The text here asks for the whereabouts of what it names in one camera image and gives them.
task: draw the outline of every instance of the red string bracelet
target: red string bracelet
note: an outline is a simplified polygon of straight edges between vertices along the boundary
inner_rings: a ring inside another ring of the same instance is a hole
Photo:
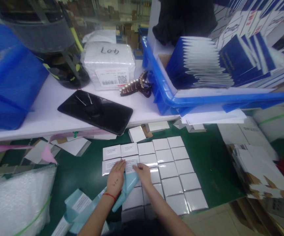
[[[115,198],[114,196],[112,196],[111,194],[109,194],[109,193],[104,193],[103,195],[108,195],[108,196],[112,197],[112,198],[115,200],[115,202],[116,202],[116,198]]]

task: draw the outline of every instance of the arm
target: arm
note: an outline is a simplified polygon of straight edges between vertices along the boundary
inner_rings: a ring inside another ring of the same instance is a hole
[[[121,160],[113,166],[108,176],[107,189],[105,193],[118,196],[124,182],[125,160]],[[115,203],[115,199],[109,195],[103,195],[95,210],[88,218],[83,228],[78,233],[79,236],[100,236],[103,224]]]
[[[160,193],[155,189],[151,181],[149,167],[144,164],[138,164],[138,168],[133,166],[142,182],[143,189],[146,190],[152,208],[167,232],[171,236],[195,236],[193,231],[180,219],[180,217],[170,208]]]

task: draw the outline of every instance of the bubble wrap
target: bubble wrap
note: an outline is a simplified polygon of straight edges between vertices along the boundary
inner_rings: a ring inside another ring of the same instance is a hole
[[[129,45],[89,42],[81,61],[95,90],[119,90],[134,80],[135,58]]]
[[[0,181],[0,236],[19,233],[36,218],[50,197],[55,172],[55,165],[49,165]],[[21,235],[43,229],[50,221],[49,205]]]

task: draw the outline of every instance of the white table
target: white table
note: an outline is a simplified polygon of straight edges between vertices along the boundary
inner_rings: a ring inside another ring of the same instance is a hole
[[[143,71],[142,60],[136,60],[135,79],[138,79]],[[119,90],[95,91],[92,83],[89,83],[82,90],[132,108],[133,114],[128,127],[156,121],[174,120],[180,117],[179,115],[161,116],[157,105],[153,103],[153,95],[146,98],[143,94],[137,92],[127,97],[121,97]],[[61,86],[52,75],[49,75],[32,106],[32,111],[27,115],[22,126],[17,130],[0,131],[0,141],[95,129],[96,127],[57,110],[74,92],[75,90]]]

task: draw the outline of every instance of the black phone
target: black phone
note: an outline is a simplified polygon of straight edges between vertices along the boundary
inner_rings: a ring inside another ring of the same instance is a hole
[[[57,110],[116,135],[124,133],[133,113],[132,108],[82,90],[73,93]]]

